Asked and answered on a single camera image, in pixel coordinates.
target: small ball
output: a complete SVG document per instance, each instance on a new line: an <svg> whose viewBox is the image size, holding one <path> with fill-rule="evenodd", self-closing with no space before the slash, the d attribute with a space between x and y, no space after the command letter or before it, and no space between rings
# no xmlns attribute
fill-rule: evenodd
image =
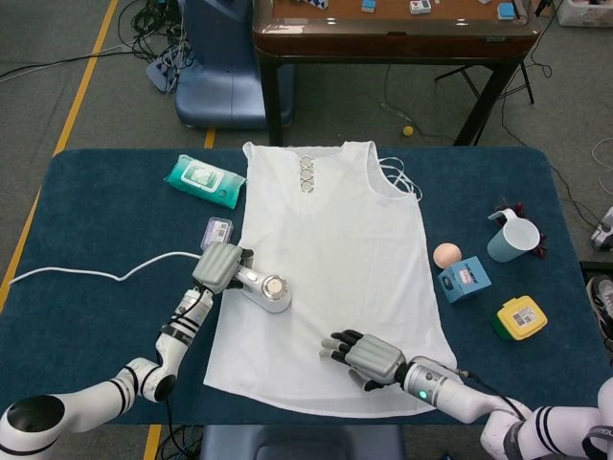
<svg viewBox="0 0 613 460"><path fill-rule="evenodd" d="M462 259L462 251L451 242L439 244L432 254L434 263L438 268L445 270Z"/></svg>

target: white sleeveless top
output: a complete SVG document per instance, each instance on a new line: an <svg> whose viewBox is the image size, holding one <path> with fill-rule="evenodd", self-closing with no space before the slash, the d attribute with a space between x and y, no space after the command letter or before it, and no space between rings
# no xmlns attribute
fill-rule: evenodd
<svg viewBox="0 0 613 460"><path fill-rule="evenodd" d="M416 196L393 186L374 143L334 148L245 144L247 198L239 245L253 267L288 281L289 309L272 314L223 294L204 383L280 408L338 417L411 415L432 407L398 385L362 391L348 367L319 358L330 333L354 329L455 368L432 286ZM301 191L300 160L314 189Z"/></svg>

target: light blue mug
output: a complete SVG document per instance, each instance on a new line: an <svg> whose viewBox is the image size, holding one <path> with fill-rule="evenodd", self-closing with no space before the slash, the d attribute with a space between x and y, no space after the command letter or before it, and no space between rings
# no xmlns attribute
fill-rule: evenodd
<svg viewBox="0 0 613 460"><path fill-rule="evenodd" d="M512 261L538 246L540 232L536 225L526 218L519 218L513 209L497 211L488 216L488 219L496 220L502 216L507 218L507 221L488 243L488 253L494 261Z"/></svg>

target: table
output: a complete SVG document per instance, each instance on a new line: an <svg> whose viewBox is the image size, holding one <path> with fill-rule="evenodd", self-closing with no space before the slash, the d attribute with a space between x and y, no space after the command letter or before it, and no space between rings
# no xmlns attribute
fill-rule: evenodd
<svg viewBox="0 0 613 460"><path fill-rule="evenodd" d="M411 15L408 0L329 0L321 11L292 0L254 0L253 36L270 145L283 143L278 69L285 63L485 65L492 73L454 145L470 145L540 29L527 0L517 19L502 22L491 0L440 0L430 14Z"/></svg>
<svg viewBox="0 0 613 460"><path fill-rule="evenodd" d="M233 211L175 191L162 179L180 153L245 174L238 149L90 149L55 157L17 273L56 265L124 274L162 253L198 251L211 216L232 219L238 242L244 193ZM381 149L379 155L402 158L423 191L429 253L454 241L466 256L480 258L493 282L453 306L435 284L443 331L460 365L532 408L595 405L610 370L545 156L517 148ZM523 201L548 236L545 260L522 256L498 264L488 257L497 226L486 216L503 197ZM157 332L191 287L193 267L193 260L175 258L123 283L46 273L15 284L0 314L0 407L79 390L114 376L135 357L155 360ZM525 342L503 341L489 320L504 301L523 294L550 322ZM217 315L213 308L183 361L172 397L177 424L456 423L437 412L375 420L310 416L205 387ZM139 398L114 422L163 424L165 408Z"/></svg>

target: shoe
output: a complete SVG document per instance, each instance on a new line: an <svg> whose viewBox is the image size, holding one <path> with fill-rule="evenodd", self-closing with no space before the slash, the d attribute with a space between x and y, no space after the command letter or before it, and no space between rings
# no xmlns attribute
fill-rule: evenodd
<svg viewBox="0 0 613 460"><path fill-rule="evenodd" d="M587 296L606 342L613 343L613 280L608 276L596 276L587 282Z"/></svg>

